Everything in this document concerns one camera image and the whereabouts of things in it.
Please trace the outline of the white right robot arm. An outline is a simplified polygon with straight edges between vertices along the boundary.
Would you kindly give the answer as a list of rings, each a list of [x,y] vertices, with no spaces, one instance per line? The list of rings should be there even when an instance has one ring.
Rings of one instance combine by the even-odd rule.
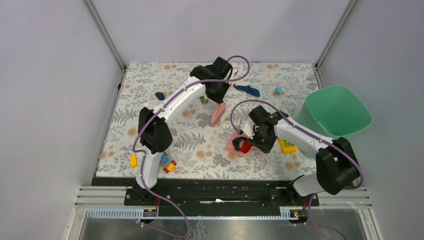
[[[315,160],[315,173],[299,176],[291,182],[291,189],[286,193],[291,205],[301,205],[314,193],[337,195],[361,176],[355,153],[346,138],[320,135],[282,112],[267,112],[261,105],[248,116],[253,122],[253,136],[248,141],[263,153],[270,153],[276,140],[284,139]]]

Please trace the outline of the pink hand brush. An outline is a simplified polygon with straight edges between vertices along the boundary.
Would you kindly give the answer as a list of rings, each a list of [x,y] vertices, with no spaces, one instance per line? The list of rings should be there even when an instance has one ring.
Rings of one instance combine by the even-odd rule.
[[[226,106],[227,105],[226,105],[225,102],[219,103],[216,106],[215,111],[212,114],[211,119],[210,119],[210,126],[211,127],[214,127],[217,124],[217,122],[222,118],[222,116],[226,112]]]

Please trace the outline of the pink plastic dustpan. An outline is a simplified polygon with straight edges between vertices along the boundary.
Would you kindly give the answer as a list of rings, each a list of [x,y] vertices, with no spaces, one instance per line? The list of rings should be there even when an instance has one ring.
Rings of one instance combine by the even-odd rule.
[[[245,133],[239,134],[237,131],[233,131],[224,147],[224,150],[228,153],[233,153],[241,157],[247,157],[252,152],[258,150],[250,144],[248,140],[249,136]]]

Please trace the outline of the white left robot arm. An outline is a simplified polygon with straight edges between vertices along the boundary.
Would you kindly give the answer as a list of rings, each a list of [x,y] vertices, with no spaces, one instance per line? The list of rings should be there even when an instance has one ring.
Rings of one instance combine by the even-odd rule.
[[[144,107],[138,115],[138,135],[133,143],[134,153],[143,153],[143,160],[136,177],[141,187],[136,199],[144,206],[155,200],[154,187],[158,180],[158,168],[162,154],[170,147],[173,136],[170,125],[194,100],[205,95],[221,104],[230,84],[227,79],[233,66],[224,58],[217,57],[209,65],[198,65],[170,97],[152,109]]]

